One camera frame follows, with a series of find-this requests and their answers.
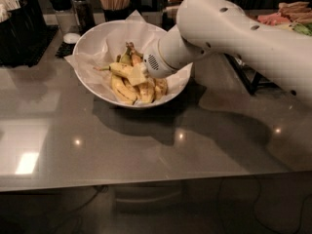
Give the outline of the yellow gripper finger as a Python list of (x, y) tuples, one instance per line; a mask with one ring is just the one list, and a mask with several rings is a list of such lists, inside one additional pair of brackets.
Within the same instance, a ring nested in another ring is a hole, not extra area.
[(128, 75), (128, 80), (132, 86), (145, 83), (147, 78), (148, 70), (143, 62), (137, 63)]

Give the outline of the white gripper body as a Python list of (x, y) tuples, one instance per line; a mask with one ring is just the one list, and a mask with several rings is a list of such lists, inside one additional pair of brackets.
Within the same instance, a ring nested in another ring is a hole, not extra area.
[(154, 78), (165, 78), (176, 73), (176, 51), (164, 39), (153, 41), (143, 52), (143, 61)]

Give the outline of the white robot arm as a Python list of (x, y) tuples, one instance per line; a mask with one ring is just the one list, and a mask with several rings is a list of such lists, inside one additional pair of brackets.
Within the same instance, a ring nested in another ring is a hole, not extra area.
[(227, 0), (183, 0), (175, 26), (147, 46), (136, 74), (166, 78), (216, 53), (240, 59), (312, 104), (312, 37), (250, 19)]

